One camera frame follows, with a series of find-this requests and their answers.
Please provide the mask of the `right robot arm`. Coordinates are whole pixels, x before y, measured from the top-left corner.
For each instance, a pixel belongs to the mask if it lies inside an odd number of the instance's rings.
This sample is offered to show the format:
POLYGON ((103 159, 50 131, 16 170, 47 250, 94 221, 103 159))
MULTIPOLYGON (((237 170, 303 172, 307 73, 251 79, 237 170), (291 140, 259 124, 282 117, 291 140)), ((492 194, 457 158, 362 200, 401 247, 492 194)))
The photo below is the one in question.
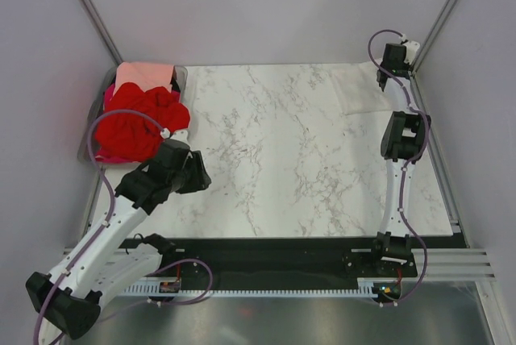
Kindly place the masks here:
POLYGON ((419 43, 408 39, 386 44, 377 70, 377 83, 393 107, 381 140, 387 172, 385 211, 368 261, 380 276, 417 275, 410 242, 417 235, 409 223, 410 191, 431 126, 431 117, 411 92, 410 66, 418 49, 419 43))

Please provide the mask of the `grey plastic bin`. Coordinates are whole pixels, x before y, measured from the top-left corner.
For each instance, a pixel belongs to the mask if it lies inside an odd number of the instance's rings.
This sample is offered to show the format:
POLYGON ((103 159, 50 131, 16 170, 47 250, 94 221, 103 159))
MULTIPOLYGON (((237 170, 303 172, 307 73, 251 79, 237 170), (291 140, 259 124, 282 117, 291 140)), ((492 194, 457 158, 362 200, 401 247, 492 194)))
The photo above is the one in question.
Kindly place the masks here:
POLYGON ((189 128, 182 66, 123 62, 107 72, 87 116, 78 158, 103 164, 142 162, 165 135, 189 128))

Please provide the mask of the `white Coca-Cola t-shirt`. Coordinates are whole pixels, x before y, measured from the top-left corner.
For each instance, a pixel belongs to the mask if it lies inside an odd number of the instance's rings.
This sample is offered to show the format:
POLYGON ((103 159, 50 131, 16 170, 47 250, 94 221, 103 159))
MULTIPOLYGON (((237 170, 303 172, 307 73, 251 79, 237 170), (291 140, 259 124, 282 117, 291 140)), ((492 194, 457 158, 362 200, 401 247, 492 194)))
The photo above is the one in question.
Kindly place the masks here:
POLYGON ((377 84, 373 62, 331 64, 335 95, 344 115, 391 111, 392 104, 377 84))

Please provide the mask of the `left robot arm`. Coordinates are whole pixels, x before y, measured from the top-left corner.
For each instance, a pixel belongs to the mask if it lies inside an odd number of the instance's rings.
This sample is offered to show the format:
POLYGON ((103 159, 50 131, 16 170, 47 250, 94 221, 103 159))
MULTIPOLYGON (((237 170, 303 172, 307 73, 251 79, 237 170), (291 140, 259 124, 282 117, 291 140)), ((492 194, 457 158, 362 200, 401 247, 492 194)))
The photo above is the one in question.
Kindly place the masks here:
POLYGON ((168 275, 177 266, 166 238, 153 234, 130 254, 109 264, 125 238, 169 195, 208 189, 211 179, 202 154, 178 139, 166 139, 149 160, 126 173, 113 191, 104 218, 49 272, 33 272, 25 288, 38 314, 62 335, 79 339, 97 322, 103 308, 146 275, 168 275))

